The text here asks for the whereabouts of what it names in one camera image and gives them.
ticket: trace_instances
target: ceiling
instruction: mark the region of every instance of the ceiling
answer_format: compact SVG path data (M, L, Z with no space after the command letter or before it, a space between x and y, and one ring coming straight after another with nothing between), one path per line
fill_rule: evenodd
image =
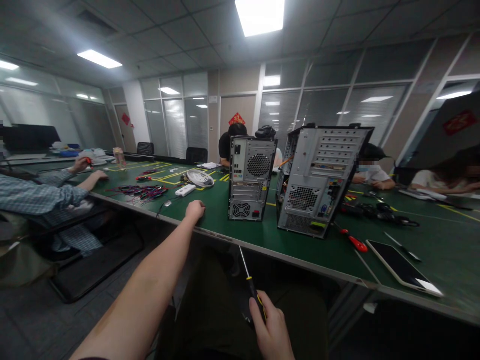
M109 88L478 27L478 0L285 0L283 30L248 38L233 0L0 0L0 58ZM77 56L89 49L123 66Z

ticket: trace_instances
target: office chair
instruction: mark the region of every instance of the office chair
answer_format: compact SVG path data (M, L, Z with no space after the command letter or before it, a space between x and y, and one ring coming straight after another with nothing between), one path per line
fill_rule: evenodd
M191 165L195 165L196 163L208 163L209 151L200 147L189 147L186 150L186 160Z
M152 142L139 142L136 147L138 155L153 156L155 154L155 147Z

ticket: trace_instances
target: computer tower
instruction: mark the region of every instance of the computer tower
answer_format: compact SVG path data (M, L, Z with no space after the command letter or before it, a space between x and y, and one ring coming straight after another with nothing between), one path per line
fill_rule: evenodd
M288 134L276 192L278 227L325 239L373 127L301 127Z
M230 151L230 220L262 221L278 140L233 136Z

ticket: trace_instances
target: plaid shirt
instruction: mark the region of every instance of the plaid shirt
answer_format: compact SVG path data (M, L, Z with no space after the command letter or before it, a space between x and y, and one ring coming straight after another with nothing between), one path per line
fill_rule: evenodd
M40 177L37 184L0 174L0 210L26 215L26 218L48 228L75 216L67 211L70 205L78 207L89 192L80 187L64 185L76 175L68 170ZM74 226L55 236L52 250L67 251L70 247L87 255L102 247L100 241L83 225Z

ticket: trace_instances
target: black monitor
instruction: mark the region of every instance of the black monitor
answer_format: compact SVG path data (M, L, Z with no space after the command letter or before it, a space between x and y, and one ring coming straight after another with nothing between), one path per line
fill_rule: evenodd
M0 138L10 152L46 151L60 137L54 126L20 125L0 127Z

